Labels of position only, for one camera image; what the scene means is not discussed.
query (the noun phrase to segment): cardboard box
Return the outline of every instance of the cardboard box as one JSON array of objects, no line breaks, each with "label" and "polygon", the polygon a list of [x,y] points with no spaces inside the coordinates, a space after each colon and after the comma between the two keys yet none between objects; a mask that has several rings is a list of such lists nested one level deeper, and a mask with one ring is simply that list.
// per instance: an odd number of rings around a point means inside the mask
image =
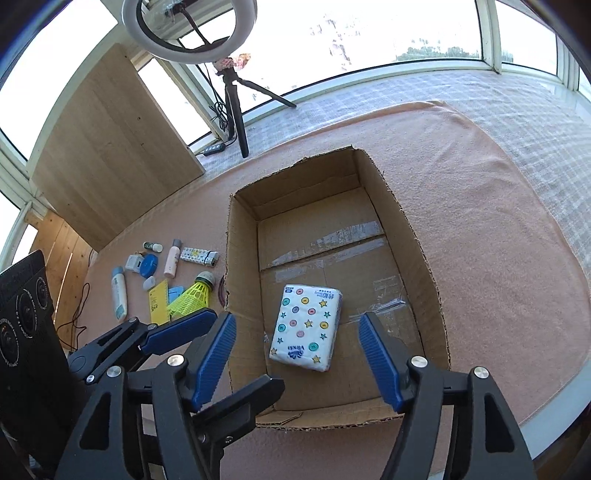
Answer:
[{"label": "cardboard box", "polygon": [[[439,293],[414,231],[372,160],[345,148],[258,180],[230,200],[228,310],[238,334],[232,390],[268,373],[285,380],[260,426],[318,429],[389,420],[358,339],[375,311],[413,354],[449,367]],[[283,287],[327,286],[343,294],[327,372],[268,359]]]}]

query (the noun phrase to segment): sky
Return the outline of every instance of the sky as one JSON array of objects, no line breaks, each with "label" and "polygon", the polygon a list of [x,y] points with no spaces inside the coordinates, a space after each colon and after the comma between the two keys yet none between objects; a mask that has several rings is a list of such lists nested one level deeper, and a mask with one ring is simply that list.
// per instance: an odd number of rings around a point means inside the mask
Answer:
[{"label": "sky", "polygon": [[[555,35],[535,20],[497,4],[502,49],[514,62],[556,73]],[[0,90],[0,128],[28,158],[59,94],[98,42],[116,25],[100,0],[73,0],[31,42]],[[230,35],[233,12],[201,27],[210,41]],[[202,44],[195,33],[188,48]],[[275,93],[357,69],[395,61],[409,47],[481,51],[473,0],[258,0],[251,35],[233,56],[251,59],[239,75]],[[209,66],[223,97],[223,82]],[[187,143],[209,129],[155,60],[139,75]],[[243,111],[268,98],[238,86]],[[0,196],[0,244],[18,214]]]}]

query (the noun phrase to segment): badminton shuttlecock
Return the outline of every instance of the badminton shuttlecock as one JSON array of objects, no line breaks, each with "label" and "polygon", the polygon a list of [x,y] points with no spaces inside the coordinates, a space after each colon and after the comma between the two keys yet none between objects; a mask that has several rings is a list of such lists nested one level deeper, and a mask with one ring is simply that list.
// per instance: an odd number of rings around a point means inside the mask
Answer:
[{"label": "badminton shuttlecock", "polygon": [[195,283],[180,297],[168,305],[168,312],[173,319],[184,317],[199,309],[209,307],[209,294],[215,285],[215,277],[210,272],[201,272]]}]

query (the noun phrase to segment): wooden panel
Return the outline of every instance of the wooden panel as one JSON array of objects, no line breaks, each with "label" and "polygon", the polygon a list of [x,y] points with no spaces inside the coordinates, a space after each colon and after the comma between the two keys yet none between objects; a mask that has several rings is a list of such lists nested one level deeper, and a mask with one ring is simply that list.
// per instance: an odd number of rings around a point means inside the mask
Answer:
[{"label": "wooden panel", "polygon": [[60,232],[57,234],[49,257],[45,260],[45,272],[47,275],[47,286],[53,299],[54,305],[58,305],[61,291],[61,284],[66,276],[66,269],[70,262],[72,250],[80,236],[74,229],[64,222]]},{"label": "wooden panel", "polygon": [[88,271],[88,259],[91,252],[90,245],[81,237],[78,237],[61,285],[54,315],[54,324],[56,328],[64,325],[58,333],[60,339],[67,343],[67,345],[64,345],[65,348],[68,348],[69,345],[75,346],[76,343],[76,332],[72,326],[72,320],[82,296],[82,288]]},{"label": "wooden panel", "polygon": [[[36,218],[25,220],[33,225],[31,222]],[[62,346],[70,350],[75,342],[73,315],[82,294],[92,248],[52,211],[47,212],[43,220],[36,221],[34,226],[37,228],[37,235],[31,252],[38,249],[43,251],[47,284],[56,308],[53,314],[54,325],[56,329],[59,328],[57,334]]]},{"label": "wooden panel", "polygon": [[62,100],[35,145],[33,181],[95,250],[203,174],[121,46]]},{"label": "wooden panel", "polygon": [[56,241],[57,234],[64,225],[64,219],[56,215],[52,211],[48,211],[43,221],[37,226],[37,234],[33,244],[31,245],[31,252],[41,250],[45,261],[49,258],[53,244]]},{"label": "wooden panel", "polygon": [[39,225],[42,221],[43,219],[39,218],[36,213],[33,213],[32,210],[29,210],[25,215],[25,223],[35,227],[37,230],[39,230]]}]

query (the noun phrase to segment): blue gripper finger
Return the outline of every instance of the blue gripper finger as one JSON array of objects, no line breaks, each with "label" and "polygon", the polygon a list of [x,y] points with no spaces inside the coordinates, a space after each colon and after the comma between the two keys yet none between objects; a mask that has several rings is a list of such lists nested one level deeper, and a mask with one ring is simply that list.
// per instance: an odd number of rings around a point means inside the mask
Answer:
[{"label": "blue gripper finger", "polygon": [[[381,330],[383,335],[387,335],[383,329]],[[365,358],[374,374],[382,398],[387,404],[392,405],[392,408],[396,412],[401,413],[405,411],[407,402],[404,400],[400,390],[398,370],[394,367],[394,363],[380,335],[369,320],[367,313],[359,321],[359,341],[365,352]]]},{"label": "blue gripper finger", "polygon": [[178,320],[165,323],[148,332],[145,343],[140,347],[146,355],[164,355],[175,348],[205,335],[217,319],[210,309],[200,309]]},{"label": "blue gripper finger", "polygon": [[193,411],[201,410],[204,404],[210,402],[216,390],[217,383],[222,376],[223,368],[230,357],[232,347],[236,341],[236,319],[228,314],[217,333],[212,328],[210,335],[215,335],[211,346],[203,356],[203,360],[196,372],[195,391],[191,404]]}]

